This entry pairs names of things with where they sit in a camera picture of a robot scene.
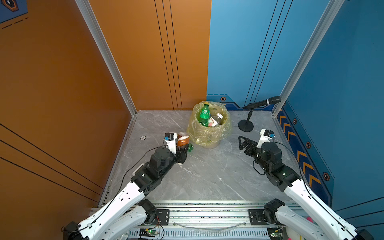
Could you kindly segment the brown coffee drink bottle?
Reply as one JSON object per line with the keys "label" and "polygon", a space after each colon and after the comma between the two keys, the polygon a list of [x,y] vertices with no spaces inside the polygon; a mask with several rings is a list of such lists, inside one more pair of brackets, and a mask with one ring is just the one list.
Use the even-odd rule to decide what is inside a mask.
{"label": "brown coffee drink bottle", "polygon": [[177,146],[182,147],[188,145],[190,142],[190,137],[187,132],[179,132],[177,134]]}

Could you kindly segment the green soda bottle front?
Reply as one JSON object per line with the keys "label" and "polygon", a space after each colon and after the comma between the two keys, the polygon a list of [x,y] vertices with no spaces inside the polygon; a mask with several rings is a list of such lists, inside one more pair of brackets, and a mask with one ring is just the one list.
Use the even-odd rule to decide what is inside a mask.
{"label": "green soda bottle front", "polygon": [[209,104],[204,103],[203,108],[201,109],[201,112],[199,115],[199,123],[204,127],[208,127],[210,117],[211,117],[211,111],[209,108]]}

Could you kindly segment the green soda bottle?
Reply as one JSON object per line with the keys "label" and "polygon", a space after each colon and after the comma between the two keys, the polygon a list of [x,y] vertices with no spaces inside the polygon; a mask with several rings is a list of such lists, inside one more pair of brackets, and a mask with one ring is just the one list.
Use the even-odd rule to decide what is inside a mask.
{"label": "green soda bottle", "polygon": [[203,108],[201,109],[201,112],[199,115],[199,123],[204,127],[208,127],[210,117],[211,117],[211,111],[209,108],[209,104],[204,103]]}
{"label": "green soda bottle", "polygon": [[190,153],[193,149],[194,149],[194,145],[193,144],[189,144],[188,152]]}

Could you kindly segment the guava juice bottle white cap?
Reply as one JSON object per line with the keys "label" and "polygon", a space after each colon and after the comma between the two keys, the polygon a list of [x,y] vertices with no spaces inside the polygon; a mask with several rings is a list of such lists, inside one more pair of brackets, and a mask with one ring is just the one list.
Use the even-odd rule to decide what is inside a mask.
{"label": "guava juice bottle white cap", "polygon": [[222,125],[224,121],[224,116],[221,115],[220,113],[216,113],[216,115],[214,116],[211,116],[209,121],[208,121],[208,127],[218,127],[220,125]]}

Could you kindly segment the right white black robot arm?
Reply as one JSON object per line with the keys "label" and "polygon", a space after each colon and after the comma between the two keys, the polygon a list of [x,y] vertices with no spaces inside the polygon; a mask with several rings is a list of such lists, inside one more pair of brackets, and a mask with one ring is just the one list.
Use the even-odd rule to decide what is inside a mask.
{"label": "right white black robot arm", "polygon": [[296,215],[285,203],[274,199],[265,204],[265,222],[281,224],[292,229],[305,240],[372,240],[365,229],[348,223],[325,204],[292,168],[283,164],[282,151],[275,142],[258,145],[243,136],[239,137],[239,149],[254,158],[254,162],[265,171],[264,175],[281,192],[294,200],[313,222]]}

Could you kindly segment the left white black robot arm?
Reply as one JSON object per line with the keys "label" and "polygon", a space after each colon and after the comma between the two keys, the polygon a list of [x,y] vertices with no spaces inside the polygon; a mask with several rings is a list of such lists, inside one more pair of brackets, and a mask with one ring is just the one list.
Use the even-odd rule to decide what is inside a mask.
{"label": "left white black robot arm", "polygon": [[156,207],[146,196],[160,185],[175,164],[187,159],[189,145],[177,146],[173,153],[167,147],[156,148],[148,162],[140,166],[125,187],[99,209],[81,221],[62,228],[65,240],[116,240],[130,229],[152,223]]}

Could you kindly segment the bin with yellow bag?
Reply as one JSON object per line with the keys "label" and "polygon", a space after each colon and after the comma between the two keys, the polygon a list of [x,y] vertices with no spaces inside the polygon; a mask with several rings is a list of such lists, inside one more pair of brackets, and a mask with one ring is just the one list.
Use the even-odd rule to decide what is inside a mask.
{"label": "bin with yellow bag", "polygon": [[232,133],[229,111],[222,103],[203,101],[194,106],[187,133],[190,140],[206,149],[217,147]]}

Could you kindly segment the green circuit board left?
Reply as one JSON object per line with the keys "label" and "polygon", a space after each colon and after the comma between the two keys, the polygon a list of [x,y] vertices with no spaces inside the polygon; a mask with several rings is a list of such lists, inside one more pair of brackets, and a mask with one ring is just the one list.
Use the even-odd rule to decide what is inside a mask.
{"label": "green circuit board left", "polygon": [[140,229],[139,238],[155,238],[158,234],[159,232],[154,229]]}

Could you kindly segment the aluminium rail base frame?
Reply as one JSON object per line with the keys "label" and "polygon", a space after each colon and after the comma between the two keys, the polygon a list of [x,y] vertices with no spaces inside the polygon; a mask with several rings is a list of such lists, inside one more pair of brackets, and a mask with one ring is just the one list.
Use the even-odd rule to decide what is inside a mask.
{"label": "aluminium rail base frame", "polygon": [[180,225],[192,223],[193,226],[200,228],[214,228],[225,224],[234,223],[234,219],[238,214],[224,212],[218,208],[208,209],[192,209],[190,211],[181,211],[181,213],[171,214],[171,219],[181,218]]}

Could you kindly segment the left aluminium corner post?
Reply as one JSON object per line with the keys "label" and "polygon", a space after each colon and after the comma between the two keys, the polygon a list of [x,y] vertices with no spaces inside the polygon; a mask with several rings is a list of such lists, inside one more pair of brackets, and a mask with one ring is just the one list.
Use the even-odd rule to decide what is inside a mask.
{"label": "left aluminium corner post", "polygon": [[134,105],[132,97],[127,89],[125,81],[122,77],[122,74],[118,68],[118,65],[114,59],[114,56],[111,52],[111,49],[107,43],[107,40],[103,34],[103,31],[99,25],[99,22],[96,18],[96,15],[92,9],[92,6],[89,1],[84,0],[75,0],[83,19],[85,20],[87,27],[101,53],[106,66],[108,67],[111,76],[113,77],[115,84],[130,112],[133,117],[137,115],[137,109]]}

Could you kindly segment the aluminium corner post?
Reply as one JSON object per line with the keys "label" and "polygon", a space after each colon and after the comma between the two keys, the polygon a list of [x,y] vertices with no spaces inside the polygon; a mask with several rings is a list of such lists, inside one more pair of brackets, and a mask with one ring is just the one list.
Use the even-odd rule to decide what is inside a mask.
{"label": "aluminium corner post", "polygon": [[287,101],[289,95],[293,91],[295,85],[300,79],[302,73],[310,62],[313,54],[317,50],[319,44],[327,33],[329,27],[331,26],[333,20],[335,19],[344,2],[345,0],[332,0],[329,1],[329,3],[327,4],[327,7],[325,8],[319,22],[317,23],[297,64],[295,65],[290,77],[288,78],[280,94],[281,102],[276,104],[273,108],[272,114],[274,117],[277,117],[280,110],[282,110],[284,103]]}
{"label": "aluminium corner post", "polygon": [[111,49],[107,43],[107,40],[103,34],[103,31],[99,25],[99,22],[96,18],[96,15],[92,9],[92,6],[89,1],[84,0],[75,0],[83,19],[85,20],[87,27],[101,53],[106,66],[108,67],[111,76],[113,77],[115,84],[130,112],[133,117],[137,115],[137,109],[134,105],[132,97],[127,89],[125,81],[122,77],[122,74],[118,68],[118,65],[114,59],[114,56],[111,52]]}

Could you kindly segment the right aluminium corner post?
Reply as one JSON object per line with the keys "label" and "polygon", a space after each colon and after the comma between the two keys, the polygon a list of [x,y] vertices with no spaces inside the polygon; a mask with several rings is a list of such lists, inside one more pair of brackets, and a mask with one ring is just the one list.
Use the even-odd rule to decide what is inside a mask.
{"label": "right aluminium corner post", "polygon": [[319,22],[317,23],[297,64],[295,65],[290,77],[288,78],[280,94],[281,102],[276,104],[273,108],[272,114],[274,117],[277,117],[280,110],[282,110],[284,103],[287,101],[289,95],[293,91],[295,85],[300,79],[302,73],[310,62],[313,54],[317,50],[319,44],[327,33],[329,27],[331,26],[333,20],[335,19],[344,2],[345,0],[332,0],[329,1],[329,3],[327,4],[327,7],[325,8]]}

